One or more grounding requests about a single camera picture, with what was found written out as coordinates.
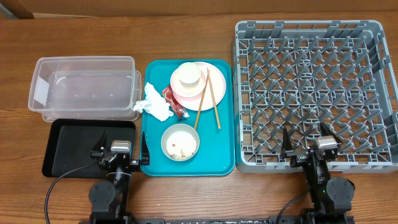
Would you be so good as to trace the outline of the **small pink plate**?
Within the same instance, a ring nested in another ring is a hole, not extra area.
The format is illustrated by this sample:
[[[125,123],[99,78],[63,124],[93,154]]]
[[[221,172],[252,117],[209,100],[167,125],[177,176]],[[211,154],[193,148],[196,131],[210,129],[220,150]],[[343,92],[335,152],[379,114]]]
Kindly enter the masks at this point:
[[[203,72],[201,72],[199,80],[192,86],[186,85],[178,79],[177,70],[175,70],[170,77],[170,86],[172,90],[179,96],[187,98],[199,95],[203,91],[205,83],[206,77]]]

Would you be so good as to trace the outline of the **grey bowl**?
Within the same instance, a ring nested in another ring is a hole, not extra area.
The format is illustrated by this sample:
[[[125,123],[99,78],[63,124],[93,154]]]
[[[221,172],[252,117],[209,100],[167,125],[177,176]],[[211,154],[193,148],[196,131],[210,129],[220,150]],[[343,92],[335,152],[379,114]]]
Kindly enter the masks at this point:
[[[194,138],[197,140],[198,146],[197,146],[197,150],[196,150],[196,152],[194,153],[194,155],[197,153],[198,148],[199,148],[199,146],[200,146],[200,138],[199,138],[199,135],[198,135],[198,133],[195,131],[195,129],[194,129],[193,127],[191,127],[191,126],[189,126],[189,125],[187,125],[187,124],[183,124],[183,123],[174,124],[174,125],[170,126],[169,128],[167,128],[167,129],[165,130],[165,132],[164,132],[163,135],[162,135],[162,138],[161,138],[161,148],[162,148],[163,153],[164,153],[169,159],[171,159],[171,160],[173,160],[173,161],[177,161],[177,160],[172,159],[172,158],[170,157],[170,155],[168,154],[168,152],[167,152],[167,150],[166,150],[166,141],[167,141],[167,139],[170,137],[170,135],[171,135],[172,133],[177,132],[177,131],[185,131],[185,132],[188,132],[188,133],[192,134],[192,135],[194,136]]]

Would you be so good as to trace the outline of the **black plastic tray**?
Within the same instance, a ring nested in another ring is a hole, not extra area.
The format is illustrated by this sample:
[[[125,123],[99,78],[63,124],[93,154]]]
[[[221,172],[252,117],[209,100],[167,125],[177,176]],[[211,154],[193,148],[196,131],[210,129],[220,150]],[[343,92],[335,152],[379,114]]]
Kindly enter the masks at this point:
[[[55,120],[50,128],[42,174],[46,177],[59,177],[72,169],[94,163],[90,152],[104,131],[107,131],[107,147],[114,140],[134,144],[136,126],[131,121]]]

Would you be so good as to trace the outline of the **large pink plate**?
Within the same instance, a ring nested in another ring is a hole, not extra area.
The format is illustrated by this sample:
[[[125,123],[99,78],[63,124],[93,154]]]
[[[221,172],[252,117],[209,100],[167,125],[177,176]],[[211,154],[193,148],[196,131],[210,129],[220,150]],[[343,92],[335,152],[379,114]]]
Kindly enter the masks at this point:
[[[210,75],[211,75],[211,82],[213,85],[213,91],[214,91],[214,95],[215,95],[215,100],[216,103],[220,103],[220,101],[223,99],[224,94],[226,93],[226,79],[223,75],[223,73],[221,72],[220,69],[218,69],[217,67],[215,67],[214,65],[207,63],[207,62],[194,62],[195,64],[197,64],[200,68],[200,70],[204,73],[205,77],[207,77],[207,68],[210,69]],[[201,100],[201,94],[202,92],[194,97],[182,97],[179,96],[178,94],[176,94],[174,91],[174,97],[176,98],[176,100],[186,109],[188,110],[193,110],[193,111],[197,111],[199,104],[200,104],[200,100]],[[201,110],[208,110],[213,108],[213,102],[211,99],[211,93],[210,93],[210,87],[209,85],[206,86],[206,92],[205,92],[205,98],[203,101],[203,105],[202,105],[202,109]]]

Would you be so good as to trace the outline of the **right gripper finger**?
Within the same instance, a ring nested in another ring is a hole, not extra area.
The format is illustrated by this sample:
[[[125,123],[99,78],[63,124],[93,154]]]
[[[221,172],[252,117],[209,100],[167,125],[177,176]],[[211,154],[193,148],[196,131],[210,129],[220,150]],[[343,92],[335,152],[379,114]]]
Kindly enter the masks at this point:
[[[287,128],[283,128],[283,140],[282,140],[282,151],[284,152],[293,152],[293,147],[290,141],[290,136],[287,132]]]
[[[342,140],[334,132],[332,132],[330,128],[322,121],[320,122],[320,131],[323,137],[333,136],[333,138],[338,144],[342,143]]]

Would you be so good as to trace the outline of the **teal serving tray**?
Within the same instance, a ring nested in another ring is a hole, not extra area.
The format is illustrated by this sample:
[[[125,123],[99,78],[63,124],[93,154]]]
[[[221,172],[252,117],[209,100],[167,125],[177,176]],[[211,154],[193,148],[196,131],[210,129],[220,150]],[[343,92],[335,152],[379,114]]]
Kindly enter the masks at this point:
[[[213,109],[202,111],[197,127],[200,140],[198,152],[187,161],[173,161],[162,151],[162,135],[174,124],[184,123],[194,126],[197,112],[189,110],[190,117],[186,120],[180,121],[176,116],[172,116],[164,122],[144,112],[141,132],[145,135],[149,149],[150,164],[142,166],[142,171],[149,176],[227,175],[234,169],[235,123],[231,67],[222,59],[198,59],[197,61],[212,64],[225,77],[226,93],[217,105],[221,128],[217,128]]]

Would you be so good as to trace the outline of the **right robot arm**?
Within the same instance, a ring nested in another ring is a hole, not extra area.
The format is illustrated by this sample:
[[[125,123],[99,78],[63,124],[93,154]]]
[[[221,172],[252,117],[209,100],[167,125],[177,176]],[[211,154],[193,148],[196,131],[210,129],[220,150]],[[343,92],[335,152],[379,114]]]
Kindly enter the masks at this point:
[[[308,190],[288,202],[278,213],[276,223],[354,223],[346,215],[352,209],[356,189],[354,183],[342,177],[332,178],[327,162],[336,159],[342,140],[328,126],[320,123],[321,136],[302,152],[293,149],[286,128],[283,130],[281,157],[290,159],[291,168],[301,167]],[[298,199],[310,194],[312,208],[305,208],[297,217],[284,216],[284,211]]]

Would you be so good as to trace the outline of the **white napkin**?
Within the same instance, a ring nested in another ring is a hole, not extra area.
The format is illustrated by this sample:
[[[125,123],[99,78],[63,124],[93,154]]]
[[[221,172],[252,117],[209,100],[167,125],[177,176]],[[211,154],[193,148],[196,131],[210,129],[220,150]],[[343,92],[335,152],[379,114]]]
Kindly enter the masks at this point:
[[[170,110],[170,104],[149,82],[144,86],[144,93],[146,95],[145,99],[137,101],[133,107],[133,111],[137,111],[139,113],[143,113],[143,111],[145,111],[161,122],[174,115],[174,112]]]

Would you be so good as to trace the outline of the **pale green paper cup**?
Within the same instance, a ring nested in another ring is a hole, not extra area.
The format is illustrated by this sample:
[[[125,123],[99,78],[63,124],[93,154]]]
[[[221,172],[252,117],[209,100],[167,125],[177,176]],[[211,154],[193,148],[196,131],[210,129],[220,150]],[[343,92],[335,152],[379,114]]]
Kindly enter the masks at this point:
[[[183,85],[194,86],[201,78],[201,70],[197,64],[185,62],[178,67],[177,78]]]

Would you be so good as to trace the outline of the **white rice leftovers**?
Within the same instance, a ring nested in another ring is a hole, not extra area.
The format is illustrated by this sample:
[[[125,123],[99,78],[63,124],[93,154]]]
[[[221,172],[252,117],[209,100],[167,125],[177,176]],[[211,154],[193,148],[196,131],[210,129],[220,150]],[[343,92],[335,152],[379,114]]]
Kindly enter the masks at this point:
[[[197,150],[197,140],[185,131],[177,131],[166,141],[166,150],[172,159],[183,161],[191,158]]]

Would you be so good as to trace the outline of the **clear plastic storage bin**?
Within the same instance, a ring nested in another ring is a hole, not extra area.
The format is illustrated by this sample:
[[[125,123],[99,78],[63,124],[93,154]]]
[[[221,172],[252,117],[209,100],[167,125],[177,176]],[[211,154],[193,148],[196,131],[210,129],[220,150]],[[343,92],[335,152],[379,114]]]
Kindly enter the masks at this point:
[[[56,119],[134,121],[141,73],[130,56],[43,57],[35,66],[28,108]]]

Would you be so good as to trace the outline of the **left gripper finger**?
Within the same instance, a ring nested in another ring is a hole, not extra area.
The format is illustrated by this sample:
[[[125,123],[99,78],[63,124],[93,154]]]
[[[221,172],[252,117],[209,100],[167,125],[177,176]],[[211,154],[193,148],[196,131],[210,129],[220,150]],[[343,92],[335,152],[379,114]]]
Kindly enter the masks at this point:
[[[101,151],[102,148],[105,147],[106,137],[107,137],[107,131],[104,131],[103,134],[101,135],[100,139],[93,146],[92,150],[93,151]]]
[[[149,149],[146,144],[146,135],[144,131],[141,134],[141,159],[150,159]]]

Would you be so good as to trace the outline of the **grey dishwasher rack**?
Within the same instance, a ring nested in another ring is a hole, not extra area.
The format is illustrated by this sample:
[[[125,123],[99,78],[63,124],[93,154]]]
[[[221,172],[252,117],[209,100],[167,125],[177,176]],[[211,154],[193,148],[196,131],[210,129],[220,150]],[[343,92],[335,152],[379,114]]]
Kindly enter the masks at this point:
[[[291,173],[280,156],[325,123],[342,145],[332,171],[397,170],[397,80],[380,22],[239,21],[234,30],[236,167]]]

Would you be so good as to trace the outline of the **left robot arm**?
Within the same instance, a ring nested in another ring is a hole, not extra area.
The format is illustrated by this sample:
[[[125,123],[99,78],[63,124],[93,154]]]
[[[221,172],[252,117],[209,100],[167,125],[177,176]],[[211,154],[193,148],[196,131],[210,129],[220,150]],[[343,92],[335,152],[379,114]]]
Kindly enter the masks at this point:
[[[90,152],[100,169],[107,172],[104,180],[95,183],[89,191],[91,202],[90,223],[127,223],[138,221],[127,212],[129,185],[133,172],[140,172],[142,166],[150,164],[146,142],[142,141],[141,158],[132,158],[130,141],[114,140],[105,146],[107,132],[104,132]]]

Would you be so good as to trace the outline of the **red snack wrapper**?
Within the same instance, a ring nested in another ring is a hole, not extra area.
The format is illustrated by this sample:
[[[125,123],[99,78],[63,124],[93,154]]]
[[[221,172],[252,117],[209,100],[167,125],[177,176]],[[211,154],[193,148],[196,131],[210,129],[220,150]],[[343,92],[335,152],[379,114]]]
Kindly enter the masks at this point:
[[[174,97],[171,85],[162,90],[162,96],[165,98],[166,102],[169,103],[172,111],[176,114],[179,120],[187,119],[189,117],[186,109]]]

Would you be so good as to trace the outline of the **wooden chopstick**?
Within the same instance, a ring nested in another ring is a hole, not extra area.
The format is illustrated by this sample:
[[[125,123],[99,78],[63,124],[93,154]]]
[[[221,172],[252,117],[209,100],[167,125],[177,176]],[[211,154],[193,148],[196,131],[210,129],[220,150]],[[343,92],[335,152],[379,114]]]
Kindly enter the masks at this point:
[[[194,125],[194,129],[195,130],[197,130],[197,126],[198,126],[198,122],[199,122],[199,118],[200,118],[200,113],[201,113],[203,101],[204,101],[204,98],[205,98],[206,86],[208,84],[209,77],[210,77],[210,72],[209,72],[209,69],[207,68],[207,77],[206,77],[206,81],[205,81],[205,87],[204,87],[204,89],[202,91],[202,94],[201,94],[201,100],[200,100],[200,104],[199,104],[199,107],[198,107],[197,117],[196,117],[195,125]]]
[[[216,100],[215,100],[215,95],[214,95],[214,91],[213,91],[213,85],[212,85],[212,82],[211,82],[210,69],[207,68],[206,70],[207,70],[207,79],[208,79],[207,82],[208,82],[208,85],[210,87],[211,99],[212,99],[213,107],[214,107],[214,110],[215,110],[215,117],[216,117],[217,126],[218,126],[218,129],[221,129],[221,124],[220,124],[220,119],[219,119],[218,109],[217,109],[217,103],[216,103]]]

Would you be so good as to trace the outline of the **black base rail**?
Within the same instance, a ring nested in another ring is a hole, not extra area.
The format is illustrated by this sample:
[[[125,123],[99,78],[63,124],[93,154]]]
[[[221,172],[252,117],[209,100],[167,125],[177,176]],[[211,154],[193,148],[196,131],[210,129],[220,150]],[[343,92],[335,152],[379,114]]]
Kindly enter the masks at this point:
[[[137,223],[137,224],[300,224],[305,223],[304,219],[299,216],[281,216],[279,221],[277,221],[276,216],[269,216],[268,218],[240,218],[240,219],[227,219],[227,220],[212,220],[212,219],[188,219],[188,220],[164,220],[162,218],[128,218],[127,220],[95,220],[83,221],[84,224],[93,223]]]

